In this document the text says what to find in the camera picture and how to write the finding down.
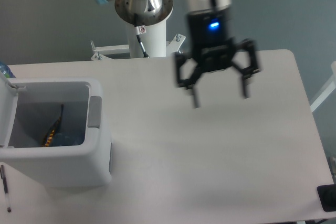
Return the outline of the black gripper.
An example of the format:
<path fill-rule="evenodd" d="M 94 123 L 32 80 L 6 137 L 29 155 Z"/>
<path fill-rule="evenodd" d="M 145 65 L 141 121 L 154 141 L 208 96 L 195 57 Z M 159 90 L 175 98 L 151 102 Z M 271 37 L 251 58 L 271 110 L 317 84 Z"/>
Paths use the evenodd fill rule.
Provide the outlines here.
<path fill-rule="evenodd" d="M 191 96 L 194 108 L 200 107 L 196 83 L 203 73 L 225 70 L 233 67 L 241 74 L 243 97 L 249 98 L 249 79 L 261 72 L 256 43 L 245 39 L 234 43 L 230 9 L 208 9 L 190 12 L 186 15 L 190 29 L 191 53 L 174 53 L 175 79 L 178 88 Z M 234 61 L 238 51 L 248 53 L 250 65 L 242 68 Z"/>

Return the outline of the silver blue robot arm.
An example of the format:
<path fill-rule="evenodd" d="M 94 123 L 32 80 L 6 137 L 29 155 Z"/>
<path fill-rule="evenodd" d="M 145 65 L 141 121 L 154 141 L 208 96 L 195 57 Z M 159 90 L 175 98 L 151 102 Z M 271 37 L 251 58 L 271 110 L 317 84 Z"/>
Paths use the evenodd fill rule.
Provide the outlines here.
<path fill-rule="evenodd" d="M 96 1 L 105 4 L 116 0 Z M 191 51 L 173 56 L 176 85 L 188 90 L 198 107 L 195 85 L 202 74 L 234 68 L 240 73 L 242 95 L 247 98 L 249 79 L 260 71 L 260 66 L 253 40 L 234 41 L 231 0 L 186 1 Z M 133 27 L 152 25 L 166 4 L 165 0 L 124 0 L 124 19 Z"/>

